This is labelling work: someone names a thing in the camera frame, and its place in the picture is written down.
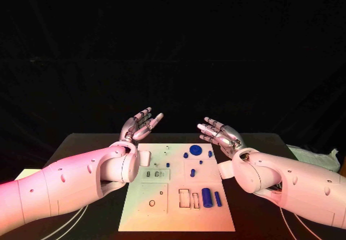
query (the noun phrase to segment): white cable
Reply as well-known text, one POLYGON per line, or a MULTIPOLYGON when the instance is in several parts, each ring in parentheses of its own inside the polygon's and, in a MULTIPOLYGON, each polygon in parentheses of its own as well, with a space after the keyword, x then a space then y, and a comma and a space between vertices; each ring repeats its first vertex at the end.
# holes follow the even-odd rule
POLYGON ((292 234, 293 238, 297 240, 297 238, 295 237, 295 233, 293 233, 293 231, 292 231, 292 229, 289 227, 289 224, 287 224, 287 219, 286 219, 286 216, 285 216, 285 213, 283 213, 283 208, 280 208, 280 211, 282 211, 282 215, 283 215, 283 220, 285 220, 286 226, 287 226, 287 228, 290 230, 290 234, 292 234))
POLYGON ((44 237, 41 240, 48 239, 58 231, 61 231, 61 229, 71 223, 71 221, 74 220, 74 218, 77 217, 77 215, 80 214, 80 212, 83 211, 84 207, 80 209, 78 213, 74 215, 74 217, 68 220, 68 222, 47 236, 44 237))
POLYGON ((70 230, 73 229, 73 227, 78 224, 78 221, 80 221, 81 217, 83 217, 84 214, 86 214, 86 210, 87 210, 88 206, 90 206, 90 205, 87 205, 87 207, 86 207, 86 209, 84 209, 84 212, 83 212, 80 218, 77 219, 74 225, 71 226, 71 228, 68 229, 68 231, 57 238, 57 240, 60 240, 60 239, 65 236, 65 234, 70 232, 70 230))
POLYGON ((295 216, 296 216, 296 218, 299 219, 299 221, 300 221, 300 223, 303 224, 303 226, 306 227, 306 229, 309 230, 309 232, 316 236, 316 238, 318 238, 319 240, 322 240, 322 238, 316 235, 316 233, 310 230, 310 228, 308 227, 308 225, 303 223, 303 221, 302 221, 302 219, 300 219, 300 217, 297 216, 296 213, 295 213, 295 216))

